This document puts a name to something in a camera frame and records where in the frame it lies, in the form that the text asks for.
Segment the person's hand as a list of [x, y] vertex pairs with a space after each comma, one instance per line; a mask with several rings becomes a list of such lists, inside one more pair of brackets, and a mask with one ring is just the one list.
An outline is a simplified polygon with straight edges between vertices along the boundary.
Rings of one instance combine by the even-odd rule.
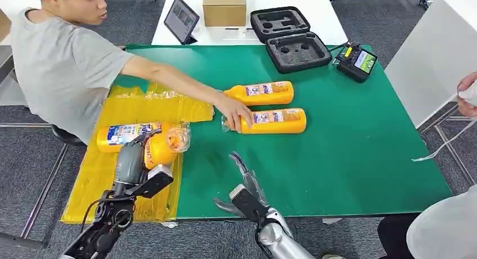
[[[457, 85], [457, 92], [467, 90], [476, 81], [476, 72], [472, 72], [464, 77]], [[476, 118], [476, 106], [471, 105], [465, 99], [457, 95], [457, 104], [459, 112], [470, 118]]]
[[242, 120], [251, 127], [253, 114], [251, 110], [238, 100], [219, 93], [213, 105], [227, 118], [228, 126], [238, 133], [242, 132]]

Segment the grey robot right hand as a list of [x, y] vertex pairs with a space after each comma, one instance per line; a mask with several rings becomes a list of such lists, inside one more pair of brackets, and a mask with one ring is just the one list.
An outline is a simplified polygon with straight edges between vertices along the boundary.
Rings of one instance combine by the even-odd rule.
[[[244, 161], [240, 157], [240, 155], [233, 151], [229, 157], [235, 161], [236, 165], [239, 168], [239, 171], [242, 174], [243, 185], [251, 192], [251, 194], [257, 198], [257, 200], [264, 206], [268, 205], [266, 197], [264, 195], [263, 189], [259, 186], [258, 181], [256, 179], [255, 172], [250, 170], [245, 165]], [[213, 199], [214, 204], [221, 210], [234, 214], [235, 216], [243, 217], [246, 216], [232, 203], [226, 203], [218, 198]]]

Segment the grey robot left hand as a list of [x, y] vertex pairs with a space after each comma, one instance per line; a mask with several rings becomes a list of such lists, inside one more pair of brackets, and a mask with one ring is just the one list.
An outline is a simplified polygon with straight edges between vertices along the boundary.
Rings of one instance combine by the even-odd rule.
[[135, 137], [132, 141], [124, 144], [117, 156], [114, 190], [123, 189], [125, 186], [138, 185], [144, 172], [144, 151], [147, 140], [153, 135], [160, 133], [160, 129]]

